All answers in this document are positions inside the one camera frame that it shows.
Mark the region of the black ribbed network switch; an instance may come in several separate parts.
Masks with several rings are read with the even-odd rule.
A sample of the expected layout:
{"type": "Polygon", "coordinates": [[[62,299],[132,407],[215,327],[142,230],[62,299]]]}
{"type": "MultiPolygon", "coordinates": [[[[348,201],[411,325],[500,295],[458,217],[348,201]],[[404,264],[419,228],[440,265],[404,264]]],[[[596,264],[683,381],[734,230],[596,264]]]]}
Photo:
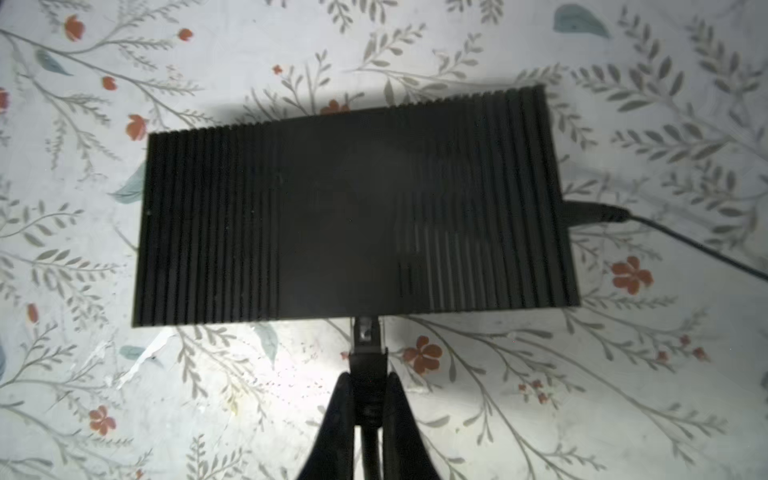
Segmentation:
{"type": "Polygon", "coordinates": [[[152,134],[132,323],[580,302],[542,86],[152,134]]]}

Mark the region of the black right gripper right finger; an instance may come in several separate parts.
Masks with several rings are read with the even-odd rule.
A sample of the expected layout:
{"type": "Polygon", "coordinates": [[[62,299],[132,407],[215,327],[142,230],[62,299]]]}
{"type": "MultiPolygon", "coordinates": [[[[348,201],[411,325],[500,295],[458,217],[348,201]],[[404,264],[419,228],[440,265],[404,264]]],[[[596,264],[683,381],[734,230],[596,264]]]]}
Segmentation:
{"type": "Polygon", "coordinates": [[[385,479],[441,479],[424,445],[401,380],[394,372],[386,379],[382,428],[385,479]]]}

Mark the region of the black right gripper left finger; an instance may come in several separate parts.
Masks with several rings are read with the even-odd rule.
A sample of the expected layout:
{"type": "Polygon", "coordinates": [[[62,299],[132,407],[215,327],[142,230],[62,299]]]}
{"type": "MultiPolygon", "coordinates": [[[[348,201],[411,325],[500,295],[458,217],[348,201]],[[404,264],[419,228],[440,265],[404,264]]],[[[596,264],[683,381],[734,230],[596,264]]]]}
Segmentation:
{"type": "Polygon", "coordinates": [[[335,384],[326,413],[298,480],[354,478],[355,400],[349,373],[335,384]]]}

